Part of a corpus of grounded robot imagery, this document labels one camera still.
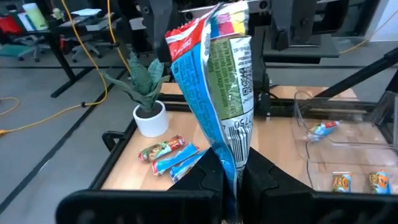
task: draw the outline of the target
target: wall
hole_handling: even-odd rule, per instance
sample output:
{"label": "wall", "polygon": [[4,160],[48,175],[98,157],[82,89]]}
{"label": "wall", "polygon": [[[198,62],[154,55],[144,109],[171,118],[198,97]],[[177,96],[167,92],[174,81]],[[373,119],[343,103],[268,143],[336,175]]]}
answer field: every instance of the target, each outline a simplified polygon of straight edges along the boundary
{"label": "wall", "polygon": [[[370,38],[374,31],[382,26],[396,10],[398,10],[398,0],[382,0],[373,16],[366,37]],[[371,42],[392,40],[398,41],[398,14],[371,37]]]}

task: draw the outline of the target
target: chip bag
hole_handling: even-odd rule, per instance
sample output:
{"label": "chip bag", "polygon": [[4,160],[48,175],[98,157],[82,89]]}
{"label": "chip bag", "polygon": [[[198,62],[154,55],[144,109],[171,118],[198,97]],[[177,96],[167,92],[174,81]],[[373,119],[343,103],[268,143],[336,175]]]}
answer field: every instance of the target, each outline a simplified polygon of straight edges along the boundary
{"label": "chip bag", "polygon": [[224,167],[231,218],[238,214],[237,191],[253,127],[248,19],[246,1],[220,3],[166,33],[175,80]]}

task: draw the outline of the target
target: gray floor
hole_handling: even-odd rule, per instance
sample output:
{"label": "gray floor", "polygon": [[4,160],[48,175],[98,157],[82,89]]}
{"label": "gray floor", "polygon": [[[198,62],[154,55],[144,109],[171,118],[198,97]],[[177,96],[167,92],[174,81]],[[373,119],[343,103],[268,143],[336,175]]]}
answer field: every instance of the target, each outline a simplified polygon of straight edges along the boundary
{"label": "gray floor", "polygon": [[[346,49],[348,43],[339,43]],[[378,43],[361,47],[337,59],[322,60],[321,65],[367,65],[398,43]],[[114,52],[97,60],[102,66],[120,64]],[[0,58],[7,66],[59,66],[47,53],[40,63],[33,60],[18,62],[13,58]],[[86,59],[76,65],[90,65]],[[275,84],[331,86],[358,69],[269,69]],[[112,69],[116,76],[121,69]],[[389,69],[354,87],[360,100],[377,101],[395,70]],[[5,69],[0,68],[0,97],[15,96],[21,105],[0,117],[0,129],[16,128],[60,111],[81,101],[93,101],[103,86],[93,70],[69,90],[53,99],[50,94],[67,81],[61,69]],[[4,111],[13,102],[0,102]],[[69,193],[89,186],[109,152],[101,140],[107,130],[123,131],[132,118],[134,104],[118,88],[113,88],[105,103],[73,133],[38,175],[0,214],[0,223],[54,223],[54,213],[59,201]],[[54,147],[86,109],[80,108],[63,114],[30,129],[0,137],[0,202],[24,179],[32,168]]]}

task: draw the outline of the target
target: candy wrapper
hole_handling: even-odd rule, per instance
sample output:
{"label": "candy wrapper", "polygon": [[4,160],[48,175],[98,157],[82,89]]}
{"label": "candy wrapper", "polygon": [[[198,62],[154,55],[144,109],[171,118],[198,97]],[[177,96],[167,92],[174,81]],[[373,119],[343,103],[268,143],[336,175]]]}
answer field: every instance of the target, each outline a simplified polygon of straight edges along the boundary
{"label": "candy wrapper", "polygon": [[351,192],[352,173],[350,172],[333,172],[334,192]]}
{"label": "candy wrapper", "polygon": [[308,138],[312,141],[319,141],[321,140],[321,138],[328,136],[330,133],[332,133],[339,125],[339,121],[320,123],[310,130]]}
{"label": "candy wrapper", "polygon": [[155,175],[163,174],[168,168],[179,164],[198,152],[198,149],[190,143],[174,157],[152,162],[152,170]]}
{"label": "candy wrapper", "polygon": [[181,135],[176,135],[169,141],[160,142],[142,150],[139,152],[138,158],[142,161],[152,162],[183,145],[184,138]]}
{"label": "candy wrapper", "polygon": [[228,215],[237,216],[238,182],[249,155],[254,95],[246,1],[216,5],[166,33],[172,72],[224,167]]}
{"label": "candy wrapper", "polygon": [[199,161],[199,159],[206,153],[206,151],[195,154],[183,161],[180,165],[174,166],[170,169],[170,176],[174,183],[177,183],[185,174],[187,174],[192,167]]}
{"label": "candy wrapper", "polygon": [[369,174],[369,183],[372,192],[375,194],[391,194],[390,182],[386,170]]}

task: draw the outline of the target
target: green leaves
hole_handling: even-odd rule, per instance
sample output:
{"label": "green leaves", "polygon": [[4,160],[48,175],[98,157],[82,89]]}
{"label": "green leaves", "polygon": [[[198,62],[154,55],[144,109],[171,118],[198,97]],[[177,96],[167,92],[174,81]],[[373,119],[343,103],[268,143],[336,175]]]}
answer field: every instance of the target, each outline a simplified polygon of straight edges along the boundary
{"label": "green leaves", "polygon": [[162,89],[162,83],[169,81],[170,76],[162,77],[164,64],[159,59],[155,59],[147,70],[139,63],[139,59],[133,52],[130,53],[129,66],[131,70],[131,83],[117,80],[106,72],[103,72],[103,75],[110,82],[121,86],[123,92],[132,101],[140,104],[144,111],[150,112]]}

